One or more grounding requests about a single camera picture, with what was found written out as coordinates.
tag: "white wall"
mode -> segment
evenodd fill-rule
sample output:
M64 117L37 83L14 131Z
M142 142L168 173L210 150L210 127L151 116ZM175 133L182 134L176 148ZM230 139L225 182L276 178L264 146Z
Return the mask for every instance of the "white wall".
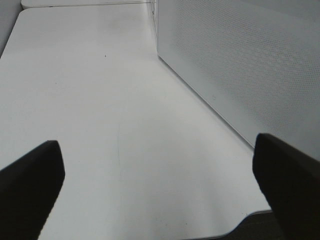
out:
M21 0L0 0L0 56L21 12Z

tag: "white desk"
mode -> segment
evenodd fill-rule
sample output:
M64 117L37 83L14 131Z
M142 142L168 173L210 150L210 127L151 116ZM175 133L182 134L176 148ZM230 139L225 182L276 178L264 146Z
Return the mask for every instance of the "white desk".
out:
M21 0L23 9L149 3L150 0Z
M40 240L207 237L269 209L252 149L158 59L149 6L17 20L0 59L0 167L56 139L66 171Z

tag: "white table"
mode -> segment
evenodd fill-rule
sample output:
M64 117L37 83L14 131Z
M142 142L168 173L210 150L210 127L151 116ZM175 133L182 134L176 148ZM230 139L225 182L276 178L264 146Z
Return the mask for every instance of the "white table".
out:
M21 0L23 9L149 3L150 0Z
M221 235L269 209L253 151L161 60L149 4L33 8L0 59L0 167L58 140L40 240Z

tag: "perforated panel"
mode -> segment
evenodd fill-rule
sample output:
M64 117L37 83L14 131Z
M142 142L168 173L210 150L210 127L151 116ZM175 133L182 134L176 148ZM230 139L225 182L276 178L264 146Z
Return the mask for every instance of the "perforated panel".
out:
M320 2L161 0L159 55L250 144L320 155Z

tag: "table surface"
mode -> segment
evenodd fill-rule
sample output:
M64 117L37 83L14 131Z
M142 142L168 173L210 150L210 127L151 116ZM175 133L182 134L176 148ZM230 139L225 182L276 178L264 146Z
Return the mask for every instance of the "table surface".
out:
M23 9L149 3L150 0L21 0Z
M0 167L58 140L66 171L40 240L208 237L269 209L253 150L158 58L149 7L18 17L0 59Z

